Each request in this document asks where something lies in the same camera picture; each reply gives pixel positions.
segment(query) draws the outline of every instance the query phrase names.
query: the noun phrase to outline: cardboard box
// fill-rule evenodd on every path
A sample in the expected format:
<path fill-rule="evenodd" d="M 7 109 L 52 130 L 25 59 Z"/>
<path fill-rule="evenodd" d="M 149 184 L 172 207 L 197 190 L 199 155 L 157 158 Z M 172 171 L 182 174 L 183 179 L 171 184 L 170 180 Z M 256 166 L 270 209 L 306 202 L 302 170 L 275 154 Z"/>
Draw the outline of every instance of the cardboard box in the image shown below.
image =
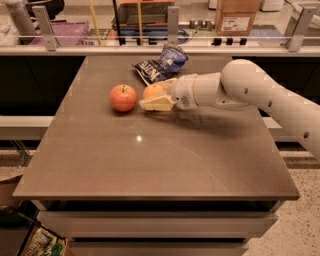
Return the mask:
<path fill-rule="evenodd" d="M 261 0 L 218 0 L 217 9 L 225 13 L 257 12 Z"/>
<path fill-rule="evenodd" d="M 219 36 L 249 36 L 255 16 L 255 12 L 225 13 L 217 10 L 215 17 L 216 33 Z"/>

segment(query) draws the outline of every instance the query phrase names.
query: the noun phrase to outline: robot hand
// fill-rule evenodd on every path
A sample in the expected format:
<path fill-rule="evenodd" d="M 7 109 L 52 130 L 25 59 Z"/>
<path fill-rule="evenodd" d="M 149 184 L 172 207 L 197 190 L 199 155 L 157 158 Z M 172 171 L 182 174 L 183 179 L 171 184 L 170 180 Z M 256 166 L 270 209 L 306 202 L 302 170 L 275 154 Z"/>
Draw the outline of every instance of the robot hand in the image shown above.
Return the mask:
<path fill-rule="evenodd" d="M 159 111 L 248 104 L 269 114 L 320 161 L 320 106 L 282 87 L 248 60 L 231 61 L 221 73 L 182 76 L 165 93 L 140 101 L 143 109 Z"/>

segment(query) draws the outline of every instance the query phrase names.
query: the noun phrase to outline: apple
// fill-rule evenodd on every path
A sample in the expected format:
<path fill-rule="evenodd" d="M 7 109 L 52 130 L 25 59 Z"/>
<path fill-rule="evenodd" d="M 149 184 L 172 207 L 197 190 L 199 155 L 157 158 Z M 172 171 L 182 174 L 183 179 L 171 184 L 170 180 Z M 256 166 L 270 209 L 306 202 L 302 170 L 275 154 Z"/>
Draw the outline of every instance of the apple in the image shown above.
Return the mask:
<path fill-rule="evenodd" d="M 127 112 L 135 107 L 137 93 L 130 85 L 119 84 L 110 91 L 110 102 L 114 109 Z"/>
<path fill-rule="evenodd" d="M 142 98 L 145 99 L 157 95 L 163 91 L 164 88 L 159 83 L 151 84 L 143 90 Z"/>

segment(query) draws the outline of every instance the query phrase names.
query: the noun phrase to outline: white label on box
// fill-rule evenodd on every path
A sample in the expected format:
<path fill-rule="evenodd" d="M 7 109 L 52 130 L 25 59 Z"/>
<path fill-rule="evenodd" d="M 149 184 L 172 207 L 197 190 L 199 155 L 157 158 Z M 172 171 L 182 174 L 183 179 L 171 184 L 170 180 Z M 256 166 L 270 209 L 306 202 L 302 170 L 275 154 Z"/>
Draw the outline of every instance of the white label on box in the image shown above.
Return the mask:
<path fill-rule="evenodd" d="M 221 31 L 247 31 L 250 17 L 224 17 Z"/>

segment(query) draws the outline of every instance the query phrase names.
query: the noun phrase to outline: black pole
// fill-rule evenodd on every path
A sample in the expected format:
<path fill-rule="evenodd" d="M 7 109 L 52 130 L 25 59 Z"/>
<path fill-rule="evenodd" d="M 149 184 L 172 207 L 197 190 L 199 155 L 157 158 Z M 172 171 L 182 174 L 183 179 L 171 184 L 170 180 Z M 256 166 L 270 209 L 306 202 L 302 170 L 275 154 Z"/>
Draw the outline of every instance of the black pole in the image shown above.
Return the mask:
<path fill-rule="evenodd" d="M 114 17 L 116 18 L 116 25 L 118 30 L 118 38 L 119 38 L 119 44 L 122 45 L 122 38 L 121 38 L 121 31 L 120 31 L 120 23 L 119 23 L 119 17 L 118 17 L 118 7 L 116 0 L 113 1 L 113 9 L 114 9 Z"/>

